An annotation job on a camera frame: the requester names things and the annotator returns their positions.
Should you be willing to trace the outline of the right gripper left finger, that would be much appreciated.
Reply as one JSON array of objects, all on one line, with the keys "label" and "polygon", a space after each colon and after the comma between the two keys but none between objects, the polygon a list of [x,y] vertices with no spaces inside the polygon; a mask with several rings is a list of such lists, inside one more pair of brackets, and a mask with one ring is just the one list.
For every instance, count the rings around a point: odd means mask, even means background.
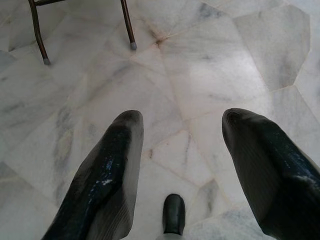
[{"label": "right gripper left finger", "polygon": [[144,120],[118,115],[81,163],[41,240],[121,240],[133,226]]}]

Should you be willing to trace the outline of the black robot foot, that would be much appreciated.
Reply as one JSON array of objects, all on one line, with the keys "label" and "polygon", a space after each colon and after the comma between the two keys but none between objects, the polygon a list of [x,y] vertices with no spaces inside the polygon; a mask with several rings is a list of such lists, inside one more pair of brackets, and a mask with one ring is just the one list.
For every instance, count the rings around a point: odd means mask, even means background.
[{"label": "black robot foot", "polygon": [[163,204],[162,227],[164,234],[183,236],[186,224],[186,205],[184,199],[176,193],[169,194]]}]

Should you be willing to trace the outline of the brown wooden chair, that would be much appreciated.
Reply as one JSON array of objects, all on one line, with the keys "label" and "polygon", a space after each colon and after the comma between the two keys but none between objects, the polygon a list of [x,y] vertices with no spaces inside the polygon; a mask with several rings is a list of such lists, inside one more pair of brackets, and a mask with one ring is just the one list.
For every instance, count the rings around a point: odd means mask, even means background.
[{"label": "brown wooden chair", "polygon": [[[47,55],[46,48],[45,48],[45,45],[43,43],[43,39],[41,36],[41,29],[40,29],[37,7],[55,4],[55,3],[64,2],[64,1],[67,1],[67,0],[28,0],[30,11],[31,11],[35,40],[36,40],[37,45],[39,47],[39,51],[42,56],[43,63],[46,66],[50,66],[51,62],[50,62],[49,57]],[[127,6],[127,0],[120,0],[120,2],[121,2],[124,22],[125,22],[125,26],[126,26],[126,30],[127,30],[127,34],[128,34],[128,38],[129,38],[130,49],[135,51],[137,49],[137,44],[136,44],[134,31],[133,31],[132,24],[131,24],[129,9]]]}]

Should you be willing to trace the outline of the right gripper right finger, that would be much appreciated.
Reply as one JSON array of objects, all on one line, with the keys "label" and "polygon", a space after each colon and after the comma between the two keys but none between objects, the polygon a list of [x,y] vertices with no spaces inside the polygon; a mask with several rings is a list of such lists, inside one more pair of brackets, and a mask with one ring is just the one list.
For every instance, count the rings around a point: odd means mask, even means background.
[{"label": "right gripper right finger", "polygon": [[222,135],[250,209],[276,240],[320,240],[320,167],[272,120],[227,109]]}]

